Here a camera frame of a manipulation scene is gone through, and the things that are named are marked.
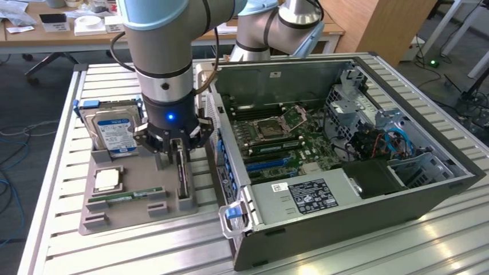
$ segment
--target power supply label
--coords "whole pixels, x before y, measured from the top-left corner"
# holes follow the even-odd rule
[[[324,179],[290,185],[290,191],[302,214],[310,214],[338,206]]]
[[[128,119],[112,119],[98,122],[107,149],[112,153],[126,153],[136,150],[136,141],[130,131]]]

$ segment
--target circuit board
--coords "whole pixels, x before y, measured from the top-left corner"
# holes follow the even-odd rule
[[[315,118],[294,105],[279,117],[232,121],[254,184],[327,171],[340,157]]]

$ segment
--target hard drive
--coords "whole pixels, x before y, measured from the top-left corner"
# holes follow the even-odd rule
[[[138,100],[86,101],[79,108],[97,150],[108,150],[111,157],[138,154],[134,129],[142,125],[142,102]]]

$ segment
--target aluminum extrusion table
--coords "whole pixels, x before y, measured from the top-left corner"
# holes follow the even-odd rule
[[[379,57],[358,55],[489,171],[488,147]],[[376,85],[367,84],[380,105],[391,106]],[[489,271],[488,176],[419,220],[236,273],[203,150],[192,154],[198,214],[82,236],[78,225],[93,141],[71,103],[74,99],[124,100],[139,93],[135,73],[116,64],[90,65],[74,73],[19,274],[435,275]]]

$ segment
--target blue pcie slot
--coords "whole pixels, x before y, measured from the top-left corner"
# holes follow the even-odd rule
[[[272,168],[272,167],[280,167],[284,166],[287,163],[290,162],[290,159],[282,159],[282,160],[276,160],[272,162],[266,162],[266,163],[258,163],[258,164],[251,164],[247,166],[247,171],[258,171],[258,170],[263,170],[267,168]]]

